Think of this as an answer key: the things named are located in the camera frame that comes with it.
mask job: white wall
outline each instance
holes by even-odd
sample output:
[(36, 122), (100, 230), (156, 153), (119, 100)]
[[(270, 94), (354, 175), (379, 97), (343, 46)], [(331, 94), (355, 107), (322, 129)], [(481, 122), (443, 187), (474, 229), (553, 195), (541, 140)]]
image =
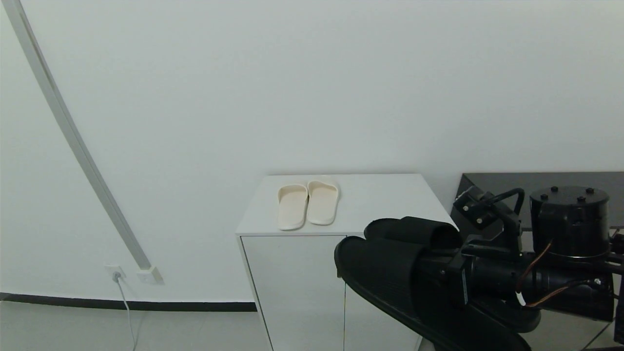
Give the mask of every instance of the white wall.
[[(265, 174), (418, 171), (449, 208), (462, 172), (624, 169), (622, 2), (23, 4), (165, 277), (135, 299), (251, 300), (232, 233)], [(102, 263), (136, 266), (6, 22), (1, 289), (116, 299)]]

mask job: cable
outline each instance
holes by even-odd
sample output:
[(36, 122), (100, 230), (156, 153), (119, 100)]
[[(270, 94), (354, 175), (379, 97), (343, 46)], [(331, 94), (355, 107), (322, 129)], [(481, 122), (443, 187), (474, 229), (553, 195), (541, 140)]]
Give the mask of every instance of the cable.
[(130, 327), (130, 336), (132, 337), (132, 351), (135, 351), (135, 349), (137, 348), (137, 340), (134, 339), (134, 332), (132, 331), (132, 322), (130, 320), (130, 307), (128, 307), (128, 302), (125, 300), (124, 290), (121, 289), (119, 278), (121, 278), (121, 274), (119, 274), (119, 272), (115, 272), (115, 274), (113, 274), (113, 281), (117, 283), (117, 286), (119, 287), (119, 292), (121, 292), (121, 298), (124, 300), (125, 309), (126, 311), (128, 311), (128, 326)]
[(578, 287), (579, 285), (585, 285), (585, 284), (589, 284), (591, 282), (591, 280), (573, 280), (571, 282), (567, 282), (566, 284), (564, 284), (563, 286), (555, 289), (554, 291), (548, 293), (546, 296), (542, 297), (541, 299), (539, 299), (536, 302), (531, 302), (530, 304), (527, 304), (527, 307), (535, 307), (538, 306), (539, 304), (542, 304), (548, 300), (550, 300), (551, 297), (554, 297), (556, 295), (558, 295), (559, 293), (563, 292), (564, 290), (567, 290), (569, 288), (573, 288), (573, 287)]
[(485, 206), (490, 206), (495, 204), (496, 202), (502, 201), (508, 197), (512, 197), (514, 195), (518, 195), (518, 199), (515, 201), (514, 212), (515, 214), (520, 214), (520, 209), (522, 208), (522, 204), (524, 203), (524, 189), (523, 188), (514, 188), (509, 191), (505, 191), (501, 194), (498, 194), (489, 199), (483, 200), (481, 204)]
[(533, 260), (533, 262), (531, 262), (531, 264), (529, 264), (527, 269), (524, 270), (524, 273), (522, 273), (522, 275), (520, 276), (520, 279), (518, 279), (518, 282), (515, 284), (515, 292), (516, 293), (521, 293), (520, 291), (522, 290), (522, 282), (527, 277), (527, 275), (531, 272), (533, 267), (535, 267), (535, 265), (537, 264), (537, 261), (539, 261), (546, 254), (546, 252), (550, 249), (551, 246), (552, 246), (552, 239), (550, 239), (550, 242), (548, 242), (548, 245), (546, 245), (546, 247), (544, 247), (544, 250), (542, 251), (542, 253), (539, 254)]
[(606, 330), (607, 328), (609, 328), (609, 325), (611, 325), (611, 323), (613, 323), (613, 321), (615, 321), (615, 318), (613, 318), (613, 320), (612, 320), (611, 322), (607, 323), (607, 325), (605, 325), (605, 326), (604, 326), (604, 328), (600, 329), (600, 331), (596, 334), (596, 336), (594, 336), (594, 337), (593, 337), (593, 338), (592, 338), (592, 339), (591, 339), (591, 340), (587, 343), (587, 345), (585, 345), (585, 347), (584, 347), (584, 348), (582, 348), (580, 351), (586, 350), (586, 349), (589, 347), (589, 345), (591, 345), (591, 344), (592, 344), (592, 342), (596, 341), (596, 339), (597, 339), (599, 336), (601, 336), (601, 335), (602, 335), (602, 333), (604, 333), (604, 332), (605, 332), (605, 330)]

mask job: cabinet door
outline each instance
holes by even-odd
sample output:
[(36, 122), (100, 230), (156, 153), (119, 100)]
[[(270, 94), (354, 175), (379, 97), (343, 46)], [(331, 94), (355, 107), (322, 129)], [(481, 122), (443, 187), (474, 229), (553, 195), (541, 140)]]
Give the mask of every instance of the cabinet door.
[(422, 337), (346, 287), (344, 351), (413, 351)]
[(334, 264), (343, 238), (243, 237), (274, 351), (343, 351), (344, 282)]

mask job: wall outlet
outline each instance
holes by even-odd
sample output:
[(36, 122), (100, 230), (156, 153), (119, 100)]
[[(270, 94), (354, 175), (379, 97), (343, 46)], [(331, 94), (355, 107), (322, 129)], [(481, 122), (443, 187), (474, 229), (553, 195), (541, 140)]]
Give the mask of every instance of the wall outlet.
[(113, 275), (115, 274), (115, 272), (119, 272), (119, 274), (121, 274), (122, 278), (125, 278), (125, 273), (124, 271), (121, 269), (120, 266), (118, 265), (112, 265), (112, 264), (105, 264), (104, 265), (104, 269), (106, 270), (106, 272), (109, 274), (110, 278), (113, 278)]
[(158, 268), (156, 268), (156, 266), (154, 265), (151, 266), (151, 268), (149, 269), (142, 269), (138, 271), (137, 277), (139, 277), (139, 280), (141, 281), (141, 283), (145, 283), (145, 284), (162, 285), (165, 283), (162, 280), (162, 276), (160, 275)]

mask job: cabinet top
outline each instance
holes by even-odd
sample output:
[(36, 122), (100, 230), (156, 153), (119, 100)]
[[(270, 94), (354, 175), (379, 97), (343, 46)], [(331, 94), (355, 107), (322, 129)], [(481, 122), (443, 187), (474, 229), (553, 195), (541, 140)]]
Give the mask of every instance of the cabinet top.
[(361, 235), (364, 228), (380, 218), (421, 217), (453, 223), (420, 174), (337, 174), (330, 175), (340, 186), (336, 219), (331, 225), (306, 224), (298, 230), (277, 229), (280, 187), (308, 182), (317, 175), (269, 175), (256, 190), (237, 235)]

